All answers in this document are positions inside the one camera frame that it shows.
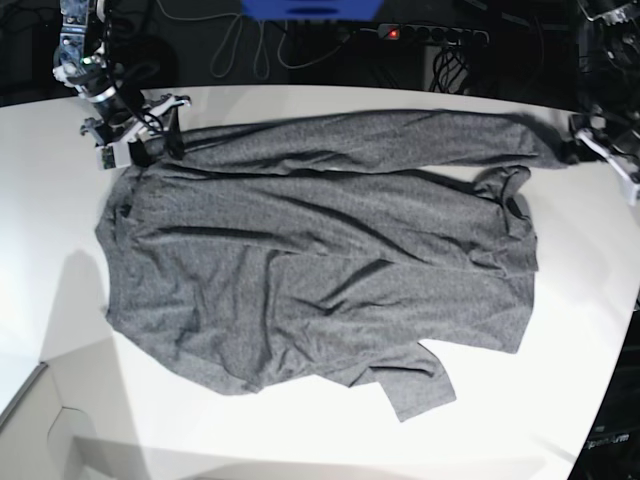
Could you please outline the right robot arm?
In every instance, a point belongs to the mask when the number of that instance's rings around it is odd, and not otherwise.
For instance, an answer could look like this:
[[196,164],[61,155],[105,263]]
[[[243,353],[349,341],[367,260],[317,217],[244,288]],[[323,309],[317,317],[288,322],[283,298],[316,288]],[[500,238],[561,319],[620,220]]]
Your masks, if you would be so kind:
[[191,99],[145,96],[138,78],[156,72],[157,64],[128,66],[112,59],[113,20],[107,1],[61,1],[59,8],[61,31],[52,74],[97,113],[83,121],[80,134],[94,139],[98,166],[110,170],[150,164],[145,150],[149,138],[158,139],[171,158],[182,159],[185,145],[178,110]]

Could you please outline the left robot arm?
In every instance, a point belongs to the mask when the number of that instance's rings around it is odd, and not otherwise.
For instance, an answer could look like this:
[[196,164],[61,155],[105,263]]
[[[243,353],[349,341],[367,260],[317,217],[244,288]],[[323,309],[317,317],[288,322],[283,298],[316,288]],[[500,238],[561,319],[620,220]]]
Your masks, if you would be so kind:
[[616,173],[639,203],[639,3],[574,1],[580,111],[569,119],[576,155]]

